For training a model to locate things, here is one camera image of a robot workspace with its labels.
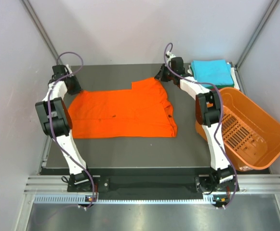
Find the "orange t shirt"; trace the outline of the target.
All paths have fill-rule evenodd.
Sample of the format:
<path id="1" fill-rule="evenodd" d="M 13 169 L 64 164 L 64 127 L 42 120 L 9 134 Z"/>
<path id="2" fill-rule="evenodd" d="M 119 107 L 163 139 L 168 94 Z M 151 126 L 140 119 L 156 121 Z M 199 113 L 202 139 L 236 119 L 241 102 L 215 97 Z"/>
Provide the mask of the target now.
<path id="1" fill-rule="evenodd" d="M 152 77 L 126 90 L 83 90 L 68 112 L 75 139 L 175 138 L 178 130 L 167 92 Z"/>

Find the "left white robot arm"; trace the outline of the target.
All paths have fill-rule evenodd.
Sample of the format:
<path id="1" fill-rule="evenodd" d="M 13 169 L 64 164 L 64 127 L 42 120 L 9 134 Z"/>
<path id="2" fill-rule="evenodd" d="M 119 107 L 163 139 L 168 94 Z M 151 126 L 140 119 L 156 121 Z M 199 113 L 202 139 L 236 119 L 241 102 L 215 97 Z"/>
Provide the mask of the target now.
<path id="1" fill-rule="evenodd" d="M 69 180 L 62 178 L 68 184 L 67 190 L 95 193 L 95 180 L 88 172 L 87 164 L 74 142 L 73 124 L 64 103 L 66 94 L 78 94 L 82 88 L 68 65 L 57 64 L 52 70 L 46 96 L 35 104 L 41 128 L 56 143 L 68 164 Z"/>

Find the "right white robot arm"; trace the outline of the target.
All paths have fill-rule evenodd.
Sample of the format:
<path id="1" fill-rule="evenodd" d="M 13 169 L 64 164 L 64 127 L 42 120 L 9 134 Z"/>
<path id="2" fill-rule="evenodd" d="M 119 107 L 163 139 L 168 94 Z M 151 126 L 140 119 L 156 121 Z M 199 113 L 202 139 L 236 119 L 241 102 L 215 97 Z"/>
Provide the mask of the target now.
<path id="1" fill-rule="evenodd" d="M 222 138 L 220 92 L 198 83 L 185 71 L 183 59 L 171 53 L 164 56 L 164 64 L 154 78 L 161 82 L 172 81 L 195 100 L 196 121 L 204 130 L 211 156 L 209 178 L 200 180 L 198 189 L 203 192 L 224 189 L 233 180 L 234 172 Z"/>

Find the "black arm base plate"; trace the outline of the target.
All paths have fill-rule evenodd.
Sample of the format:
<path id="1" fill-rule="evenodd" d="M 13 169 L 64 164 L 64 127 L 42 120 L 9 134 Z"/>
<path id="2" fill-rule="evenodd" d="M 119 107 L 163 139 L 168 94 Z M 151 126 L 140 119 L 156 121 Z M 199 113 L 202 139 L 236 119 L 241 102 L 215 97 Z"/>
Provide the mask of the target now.
<path id="1" fill-rule="evenodd" d="M 95 196 L 99 199 L 200 199 L 204 193 L 225 193 L 228 198 L 236 186 L 234 180 L 220 184 L 214 191 L 200 191 L 198 182 L 207 175 L 173 176 L 97 176 Z"/>

